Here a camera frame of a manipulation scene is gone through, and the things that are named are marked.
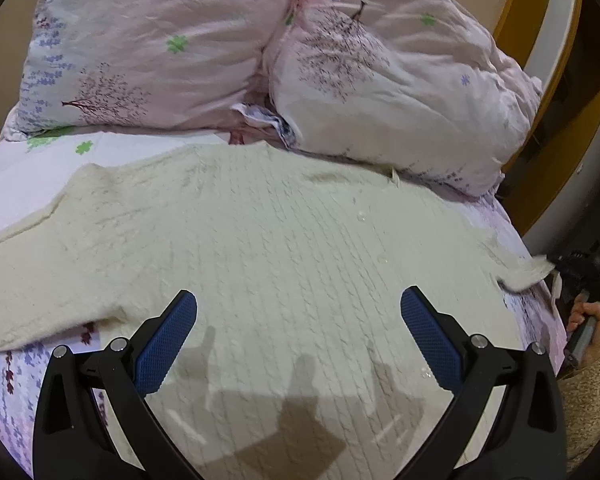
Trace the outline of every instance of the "sweater sleeve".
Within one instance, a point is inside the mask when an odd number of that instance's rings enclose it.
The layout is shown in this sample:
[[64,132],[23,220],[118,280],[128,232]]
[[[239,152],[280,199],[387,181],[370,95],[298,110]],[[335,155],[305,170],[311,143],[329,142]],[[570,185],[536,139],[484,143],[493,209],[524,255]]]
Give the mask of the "sweater sleeve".
[[600,440],[600,359],[558,381],[567,432],[568,471]]

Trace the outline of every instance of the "green flower print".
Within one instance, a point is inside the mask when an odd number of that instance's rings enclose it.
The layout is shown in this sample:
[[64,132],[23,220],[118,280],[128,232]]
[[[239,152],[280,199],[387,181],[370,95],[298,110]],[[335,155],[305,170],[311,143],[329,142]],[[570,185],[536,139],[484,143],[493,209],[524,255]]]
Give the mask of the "green flower print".
[[184,48],[187,46],[187,43],[189,43],[189,40],[184,36],[174,36],[173,38],[167,40],[167,50],[177,54],[178,52],[182,52],[184,50]]
[[436,24],[436,19],[430,14],[423,14],[420,18],[420,21],[427,25],[427,27],[432,27]]
[[91,149],[92,146],[93,142],[91,142],[90,140],[87,140],[86,142],[81,142],[75,147],[75,153],[77,153],[78,155],[84,155]]
[[60,137],[70,134],[75,130],[75,126],[60,126],[59,128],[55,128],[53,130],[47,130],[45,133],[40,134],[35,137],[29,137],[27,139],[27,151],[29,153],[34,148],[38,148],[40,146],[48,146],[54,140],[58,140]]

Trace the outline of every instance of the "tree print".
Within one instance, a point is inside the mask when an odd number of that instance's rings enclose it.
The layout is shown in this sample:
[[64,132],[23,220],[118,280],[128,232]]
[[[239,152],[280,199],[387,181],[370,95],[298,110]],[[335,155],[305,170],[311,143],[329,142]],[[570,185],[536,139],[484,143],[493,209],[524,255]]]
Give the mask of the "tree print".
[[107,63],[101,63],[96,72],[83,69],[81,73],[80,92],[74,100],[62,101],[62,106],[78,108],[87,124],[141,124],[148,92],[138,86],[129,88],[123,76],[110,72]]
[[314,30],[302,41],[300,80],[342,102],[355,83],[371,79],[374,66],[388,66],[382,43],[360,23],[366,3],[352,15],[333,7],[317,9]]

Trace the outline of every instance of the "pink pillowcase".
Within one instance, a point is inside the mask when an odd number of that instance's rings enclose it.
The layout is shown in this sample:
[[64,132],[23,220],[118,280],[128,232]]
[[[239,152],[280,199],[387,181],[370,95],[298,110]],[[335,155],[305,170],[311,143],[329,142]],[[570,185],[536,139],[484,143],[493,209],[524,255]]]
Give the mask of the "pink pillowcase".
[[264,61],[290,148],[474,196],[499,182],[541,97],[453,0],[295,0]]
[[231,128],[289,0],[39,0],[15,124]]

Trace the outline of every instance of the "human hand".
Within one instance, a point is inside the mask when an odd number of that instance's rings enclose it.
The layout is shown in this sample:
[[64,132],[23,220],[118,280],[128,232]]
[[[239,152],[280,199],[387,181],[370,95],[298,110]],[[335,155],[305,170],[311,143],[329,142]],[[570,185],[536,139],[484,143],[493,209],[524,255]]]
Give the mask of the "human hand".
[[591,343],[584,352],[580,368],[587,367],[600,359],[600,302],[586,303],[585,298],[585,295],[579,294],[573,301],[573,308],[567,323],[567,332],[571,333],[584,323],[585,315],[594,316],[597,321],[596,330],[591,338]]

